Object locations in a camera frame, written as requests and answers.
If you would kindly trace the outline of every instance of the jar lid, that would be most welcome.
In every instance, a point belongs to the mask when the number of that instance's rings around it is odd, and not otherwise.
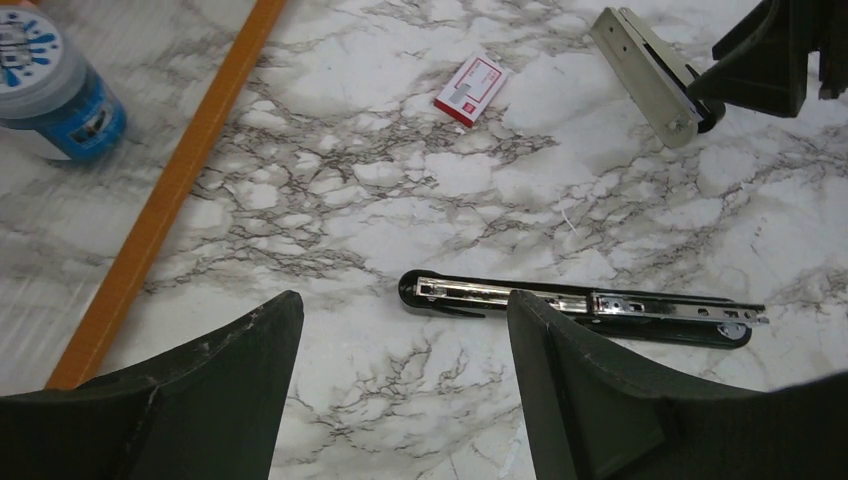
[[[63,54],[59,29],[38,10],[0,7],[0,95],[48,79]]]

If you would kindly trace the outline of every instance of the plastic container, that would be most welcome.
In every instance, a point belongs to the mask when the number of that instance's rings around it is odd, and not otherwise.
[[[126,113],[100,75],[43,13],[0,6],[0,131],[51,160],[111,150]]]

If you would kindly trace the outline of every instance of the marble surface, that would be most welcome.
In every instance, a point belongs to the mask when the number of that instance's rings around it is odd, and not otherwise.
[[[124,102],[110,158],[51,164],[0,138],[0,395],[44,387],[253,0],[44,0]]]
[[[754,3],[621,6],[703,68]],[[670,151],[589,37],[604,6],[291,0],[104,370],[296,290],[271,478],[523,480],[505,322],[406,313],[407,270],[764,302],[743,349],[622,343],[758,390],[848,367],[848,103],[731,107]],[[432,100],[480,49],[513,73],[466,130]]]

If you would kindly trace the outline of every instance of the open stapler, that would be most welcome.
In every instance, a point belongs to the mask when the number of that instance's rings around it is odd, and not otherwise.
[[[602,335],[712,348],[739,348],[751,329],[767,324],[763,305],[726,298],[511,282],[411,270],[398,282],[409,307],[482,318],[506,310],[513,290],[529,291],[555,310]]]
[[[819,51],[819,98],[848,86],[848,2],[763,0],[713,47],[698,74],[627,8],[607,8],[592,38],[660,140],[682,147],[709,131],[724,104],[796,117],[807,96],[807,60]]]

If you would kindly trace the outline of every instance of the wooden strip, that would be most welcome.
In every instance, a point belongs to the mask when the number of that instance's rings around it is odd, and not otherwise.
[[[285,4],[286,0],[256,0],[47,388],[75,388],[97,374]]]

